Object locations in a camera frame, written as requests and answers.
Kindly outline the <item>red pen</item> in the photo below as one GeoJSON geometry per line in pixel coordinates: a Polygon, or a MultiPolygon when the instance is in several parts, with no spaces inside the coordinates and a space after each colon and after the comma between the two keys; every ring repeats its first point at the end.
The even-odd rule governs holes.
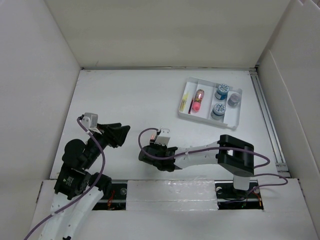
{"type": "Polygon", "coordinates": [[[188,109],[188,114],[191,114],[191,110],[193,107],[193,102],[194,102],[194,98],[191,99],[190,105],[189,105],[189,109],[188,109]]]}

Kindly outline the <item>pink cap marker tube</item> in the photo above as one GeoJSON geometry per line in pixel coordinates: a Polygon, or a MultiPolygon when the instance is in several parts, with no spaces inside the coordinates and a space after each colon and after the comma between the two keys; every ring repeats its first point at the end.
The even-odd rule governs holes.
{"type": "Polygon", "coordinates": [[[193,98],[193,102],[191,105],[191,111],[194,113],[197,113],[202,105],[202,101],[205,96],[205,91],[203,89],[198,89],[195,93],[195,96],[193,98]]]}

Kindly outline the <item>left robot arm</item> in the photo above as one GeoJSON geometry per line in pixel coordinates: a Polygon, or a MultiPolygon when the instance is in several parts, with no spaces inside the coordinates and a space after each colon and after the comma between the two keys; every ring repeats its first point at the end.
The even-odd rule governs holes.
{"type": "Polygon", "coordinates": [[[100,170],[94,174],[89,168],[106,147],[118,148],[126,140],[130,126],[120,123],[98,124],[86,128],[87,142],[69,141],[62,156],[62,167],[54,186],[50,216],[39,236],[41,240],[74,240],[88,215],[102,198],[112,191],[112,179],[100,170]]]}

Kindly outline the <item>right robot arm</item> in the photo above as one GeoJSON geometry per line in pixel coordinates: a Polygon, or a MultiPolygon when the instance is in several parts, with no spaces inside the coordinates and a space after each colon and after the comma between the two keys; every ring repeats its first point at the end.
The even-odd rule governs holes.
{"type": "Polygon", "coordinates": [[[219,165],[233,175],[231,191],[237,197],[249,192],[254,176],[254,146],[248,142],[224,134],[211,144],[198,147],[168,147],[170,135],[158,131],[141,146],[138,160],[156,167],[159,171],[173,172],[192,166],[219,165]]]}

